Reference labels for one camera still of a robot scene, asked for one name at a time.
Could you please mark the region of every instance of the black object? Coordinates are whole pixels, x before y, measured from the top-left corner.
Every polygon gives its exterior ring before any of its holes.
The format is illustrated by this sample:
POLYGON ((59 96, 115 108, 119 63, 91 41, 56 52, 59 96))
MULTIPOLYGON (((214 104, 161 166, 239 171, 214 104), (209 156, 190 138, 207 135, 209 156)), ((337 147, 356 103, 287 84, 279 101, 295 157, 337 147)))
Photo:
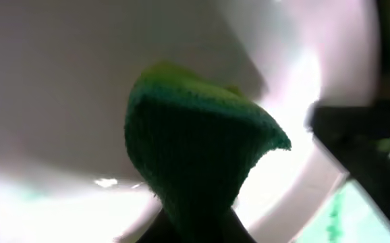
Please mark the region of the black object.
POLYGON ((390 74, 390 0, 376 0, 381 34, 381 67, 390 74))
MULTIPOLYGON (((217 229, 217 238, 211 239, 210 242, 212 243, 255 243, 232 209, 226 214, 224 224, 218 226, 217 229)), ((163 209, 156 216, 149 229, 137 241, 137 243, 156 242, 183 242, 163 209)))
POLYGON ((390 221, 390 158, 374 142, 390 138, 390 101, 372 107, 316 105, 310 126, 390 221))

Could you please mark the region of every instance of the green microfiber cloth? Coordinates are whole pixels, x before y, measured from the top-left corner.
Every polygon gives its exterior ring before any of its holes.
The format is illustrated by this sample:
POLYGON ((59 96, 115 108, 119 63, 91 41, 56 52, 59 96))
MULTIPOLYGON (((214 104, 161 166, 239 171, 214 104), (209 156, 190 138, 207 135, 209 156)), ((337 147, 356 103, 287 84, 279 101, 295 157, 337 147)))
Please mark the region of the green microfiber cloth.
POLYGON ((125 137, 132 163, 188 242, 214 241, 250 169, 268 151, 291 147, 238 89, 166 62, 133 87, 125 137))

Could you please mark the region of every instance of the white porcelain surface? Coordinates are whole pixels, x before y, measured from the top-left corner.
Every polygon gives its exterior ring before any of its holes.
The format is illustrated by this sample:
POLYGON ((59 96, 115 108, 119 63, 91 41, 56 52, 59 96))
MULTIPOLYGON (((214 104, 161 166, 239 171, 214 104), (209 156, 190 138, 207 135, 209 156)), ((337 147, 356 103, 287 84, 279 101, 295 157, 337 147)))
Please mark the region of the white porcelain surface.
POLYGON ((11 215, 0 213, 0 242, 142 233, 159 203, 126 155, 123 121, 137 75, 162 59, 239 86, 289 134, 293 151, 260 160, 236 212, 259 242, 290 240, 340 178, 304 128, 310 104, 370 101, 372 11, 365 0, 0 1, 0 212, 11 215))

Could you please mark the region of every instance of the bright light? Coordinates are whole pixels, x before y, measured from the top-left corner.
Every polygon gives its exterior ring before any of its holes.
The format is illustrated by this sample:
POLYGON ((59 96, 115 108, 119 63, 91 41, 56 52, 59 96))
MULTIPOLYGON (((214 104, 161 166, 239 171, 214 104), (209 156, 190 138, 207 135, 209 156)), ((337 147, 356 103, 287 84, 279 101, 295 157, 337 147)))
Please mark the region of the bright light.
POLYGON ((250 171, 235 208, 247 228, 266 215, 291 188, 314 147, 312 134, 304 128, 304 120, 311 104, 319 99, 321 90, 321 68, 316 53, 306 49, 297 55, 283 82, 286 86, 276 106, 268 99, 262 99, 258 104, 278 121, 293 148, 267 153, 250 171))
POLYGON ((108 187, 112 187, 114 185, 117 185, 118 184, 118 181, 114 178, 112 179, 105 179, 105 178, 101 178, 99 180, 95 180, 94 181, 98 186, 101 186, 103 188, 108 188, 108 187))
POLYGON ((143 190, 28 202, 7 195, 0 197, 0 243, 112 243, 134 230, 151 200, 143 190))
POLYGON ((138 184, 136 184, 135 186, 132 186, 131 189, 136 189, 136 188, 140 187, 141 184, 142 184, 142 183, 138 183, 138 184))

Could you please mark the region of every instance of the green cloth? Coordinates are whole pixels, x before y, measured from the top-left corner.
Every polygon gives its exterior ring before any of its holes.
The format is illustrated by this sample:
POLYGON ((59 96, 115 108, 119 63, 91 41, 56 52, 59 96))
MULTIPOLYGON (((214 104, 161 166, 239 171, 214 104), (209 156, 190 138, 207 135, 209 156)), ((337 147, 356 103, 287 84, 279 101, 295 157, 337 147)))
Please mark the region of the green cloth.
POLYGON ((215 241, 250 169, 268 151, 291 147, 276 121, 238 90, 170 63, 137 80, 125 137, 132 163, 191 242, 215 241))

